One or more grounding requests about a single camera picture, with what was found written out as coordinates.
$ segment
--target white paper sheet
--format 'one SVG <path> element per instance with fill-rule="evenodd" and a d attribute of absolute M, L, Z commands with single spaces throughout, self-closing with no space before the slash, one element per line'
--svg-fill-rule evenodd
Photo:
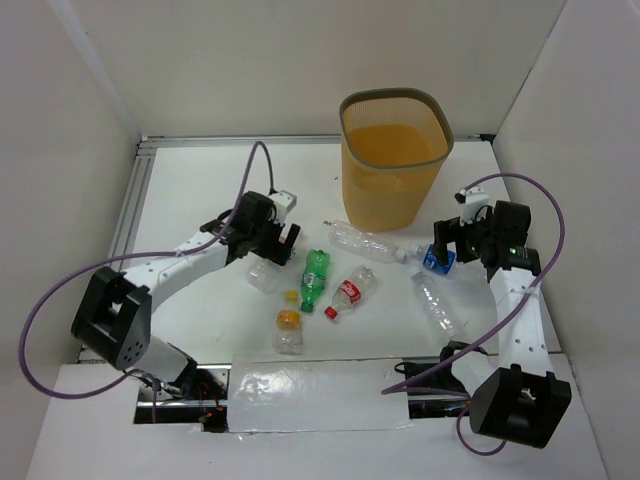
<path fill-rule="evenodd" d="M 254 363 L 234 358 L 230 432 L 391 430 L 411 425 L 397 359 Z"/>

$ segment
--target bin rim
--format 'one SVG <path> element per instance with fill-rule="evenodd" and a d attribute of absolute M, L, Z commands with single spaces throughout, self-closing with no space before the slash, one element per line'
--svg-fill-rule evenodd
<path fill-rule="evenodd" d="M 385 98 L 412 98 L 414 100 L 418 100 L 425 105 L 427 105 L 433 111 L 438 123 L 442 127 L 442 132 L 444 134 L 445 141 L 447 142 L 447 151 L 441 155 L 440 157 L 430 160 L 428 162 L 422 163 L 414 163 L 410 165 L 375 165 L 373 163 L 367 162 L 360 155 L 358 155 L 353 146 L 351 145 L 351 140 L 349 139 L 349 135 L 347 134 L 347 130 L 344 124 L 344 113 L 351 105 L 364 102 L 367 100 L 382 100 Z M 418 170 L 422 167 L 436 165 L 438 163 L 443 162 L 453 150 L 453 133 L 451 132 L 451 127 L 449 126 L 449 122 L 447 121 L 447 117 L 444 116 L 444 112 L 440 105 L 426 92 L 422 90 L 418 90 L 417 88 L 408 88 L 408 87 L 399 87 L 399 88 L 378 88 L 375 90 L 364 90 L 362 92 L 356 92 L 349 95 L 345 98 L 340 104 L 340 127 L 342 128 L 342 137 L 344 141 L 347 143 L 347 148 L 351 155 L 358 160 L 364 167 L 372 170 Z"/>

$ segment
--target orange bin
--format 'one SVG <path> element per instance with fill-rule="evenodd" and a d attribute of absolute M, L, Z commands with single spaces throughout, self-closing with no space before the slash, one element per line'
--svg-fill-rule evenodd
<path fill-rule="evenodd" d="M 370 232 L 406 227 L 453 148 L 438 102 L 411 88 L 369 90 L 342 102 L 340 121 L 349 221 Z"/>

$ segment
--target red bottle label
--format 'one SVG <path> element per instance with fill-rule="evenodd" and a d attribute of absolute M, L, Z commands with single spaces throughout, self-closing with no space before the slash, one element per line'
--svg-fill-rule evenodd
<path fill-rule="evenodd" d="M 358 290 L 358 287 L 356 287 L 349 280 L 345 280 L 344 282 L 342 282 L 342 285 L 340 285 L 338 289 L 342 290 L 344 293 L 347 294 L 351 304 L 356 303 L 358 300 L 360 300 L 360 298 L 362 298 L 362 295 L 360 294 L 360 290 Z"/>

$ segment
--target red bottle cap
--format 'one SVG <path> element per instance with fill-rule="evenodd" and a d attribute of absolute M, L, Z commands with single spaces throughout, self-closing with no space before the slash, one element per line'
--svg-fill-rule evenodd
<path fill-rule="evenodd" d="M 338 316 L 338 312 L 336 312 L 333 307 L 327 307 L 327 309 L 324 311 L 324 314 L 331 320 L 334 320 Z"/>

